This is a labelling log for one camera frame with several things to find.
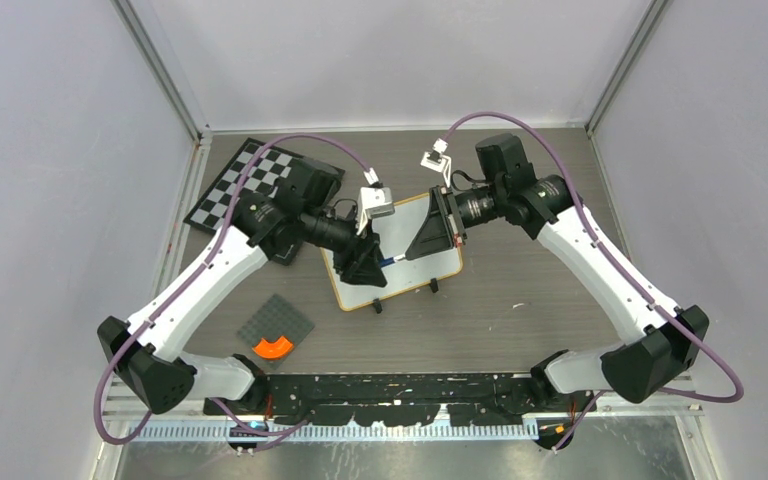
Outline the blue capped whiteboard marker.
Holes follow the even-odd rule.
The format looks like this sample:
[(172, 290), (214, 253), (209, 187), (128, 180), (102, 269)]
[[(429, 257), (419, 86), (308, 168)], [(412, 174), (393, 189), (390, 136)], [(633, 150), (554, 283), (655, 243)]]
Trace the blue capped whiteboard marker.
[(386, 267), (386, 266), (393, 265), (395, 263), (404, 261), (405, 259), (406, 259), (406, 257), (404, 255), (392, 256), (392, 257), (388, 257), (388, 258), (383, 259), (380, 262), (380, 265), (382, 267)]

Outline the yellow framed whiteboard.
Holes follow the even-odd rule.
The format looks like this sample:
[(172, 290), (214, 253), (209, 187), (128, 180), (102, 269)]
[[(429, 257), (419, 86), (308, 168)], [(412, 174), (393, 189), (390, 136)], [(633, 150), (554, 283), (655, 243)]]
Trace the yellow framed whiteboard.
[[(430, 195), (423, 193), (394, 203), (395, 212), (371, 222), (372, 230), (380, 237), (380, 248), (386, 258), (406, 252), (425, 220)], [(401, 260), (383, 268), (387, 285), (383, 288), (355, 286), (342, 282), (333, 268), (333, 253), (320, 250), (326, 272), (339, 308), (345, 312), (383, 304), (383, 301), (429, 287), (433, 281), (458, 274), (463, 267), (461, 251), (450, 249), (415, 260)]]

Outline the black white chessboard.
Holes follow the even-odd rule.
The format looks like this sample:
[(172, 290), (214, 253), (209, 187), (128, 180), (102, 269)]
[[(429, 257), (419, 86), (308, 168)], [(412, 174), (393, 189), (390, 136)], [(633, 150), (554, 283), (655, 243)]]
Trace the black white chessboard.
[(250, 245), (259, 249), (266, 259), (289, 265), (301, 245), (307, 242), (278, 249), (276, 234), (286, 218), (275, 206), (273, 197), (277, 183), (289, 174), (290, 161), (311, 157), (276, 146), (267, 148), (260, 157), (256, 157), (255, 154), (263, 146), (262, 141), (247, 139), (196, 201), (185, 222), (211, 235), (205, 250), (219, 230), (224, 228), (224, 246)]

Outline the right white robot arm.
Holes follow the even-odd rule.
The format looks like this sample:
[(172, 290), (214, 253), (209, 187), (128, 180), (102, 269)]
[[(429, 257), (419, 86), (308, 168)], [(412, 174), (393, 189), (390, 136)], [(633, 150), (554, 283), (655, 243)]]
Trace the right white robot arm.
[(461, 193), (430, 189), (426, 218), (405, 251), (408, 260), (459, 248), (467, 229), (504, 219), (553, 253), (606, 313), (620, 340), (584, 352), (561, 350), (533, 366), (531, 397), (556, 410), (579, 391), (610, 390), (640, 404), (685, 372), (698, 348), (683, 329), (703, 337), (709, 319), (680, 307), (651, 285), (616, 246), (600, 236), (586, 206), (577, 206), (559, 175), (536, 176), (519, 137), (502, 133), (475, 146), (484, 175)]

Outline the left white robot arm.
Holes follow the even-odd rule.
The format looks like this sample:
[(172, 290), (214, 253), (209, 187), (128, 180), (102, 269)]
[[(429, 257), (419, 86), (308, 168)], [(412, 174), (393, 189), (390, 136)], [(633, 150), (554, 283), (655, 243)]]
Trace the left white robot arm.
[(240, 412), (258, 412), (267, 398), (261, 373), (243, 355), (193, 355), (184, 347), (211, 312), (245, 279), (306, 242), (333, 254), (339, 278), (359, 286), (384, 287), (375, 218), (394, 213), (391, 191), (374, 171), (365, 174), (357, 214), (341, 218), (329, 201), (341, 186), (339, 171), (302, 158), (279, 180), (273, 194), (244, 190), (201, 254), (149, 305), (121, 320), (105, 319), (97, 330), (112, 371), (152, 414), (187, 399), (229, 400)]

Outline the orange curved block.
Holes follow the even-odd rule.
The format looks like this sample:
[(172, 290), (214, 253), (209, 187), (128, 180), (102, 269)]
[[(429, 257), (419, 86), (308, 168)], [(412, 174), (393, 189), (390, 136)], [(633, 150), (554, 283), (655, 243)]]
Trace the orange curved block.
[(260, 358), (268, 361), (278, 361), (287, 357), (293, 352), (296, 345), (286, 336), (281, 335), (275, 341), (268, 341), (262, 337), (252, 351)]

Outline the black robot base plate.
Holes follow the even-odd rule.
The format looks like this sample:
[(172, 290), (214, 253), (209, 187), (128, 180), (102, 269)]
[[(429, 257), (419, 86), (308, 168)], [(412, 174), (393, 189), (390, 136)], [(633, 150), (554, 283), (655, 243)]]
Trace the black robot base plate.
[(207, 400), (203, 411), (286, 426), (427, 426), (441, 414), (455, 427), (508, 426), (534, 413), (569, 420), (592, 397), (588, 391), (556, 393), (515, 373), (270, 374), (257, 377), (242, 399)]

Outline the aluminium frame rail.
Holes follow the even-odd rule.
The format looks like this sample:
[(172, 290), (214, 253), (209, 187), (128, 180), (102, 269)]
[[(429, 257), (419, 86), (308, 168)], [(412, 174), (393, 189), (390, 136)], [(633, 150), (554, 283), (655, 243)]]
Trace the aluminium frame rail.
[(93, 397), (95, 427), (105, 437), (106, 389), (118, 376), (147, 407), (144, 418), (177, 406), (192, 390), (196, 371), (180, 359), (183, 346), (208, 311), (207, 276), (224, 241), (221, 228), (207, 250), (143, 309), (128, 320), (110, 316), (97, 334), (107, 359)]

